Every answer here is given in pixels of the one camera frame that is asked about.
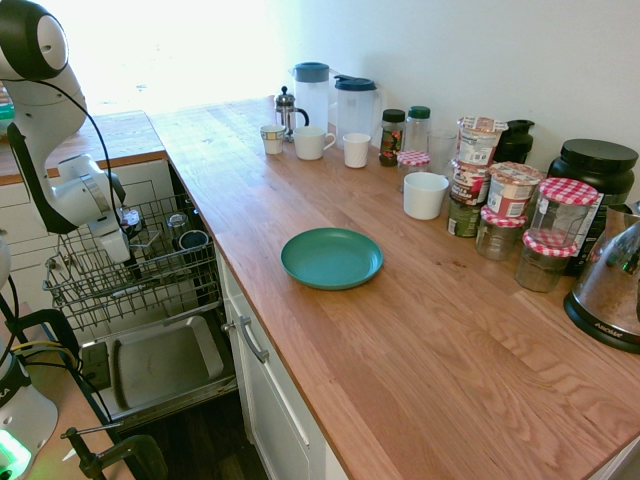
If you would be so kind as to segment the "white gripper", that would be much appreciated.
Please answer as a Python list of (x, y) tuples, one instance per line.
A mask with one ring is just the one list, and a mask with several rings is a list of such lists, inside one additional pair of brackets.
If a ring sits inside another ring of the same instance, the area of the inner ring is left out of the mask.
[(129, 240), (115, 220), (95, 220), (88, 224), (90, 233), (114, 263), (127, 261), (127, 270), (133, 279), (141, 279), (141, 267), (131, 257)]

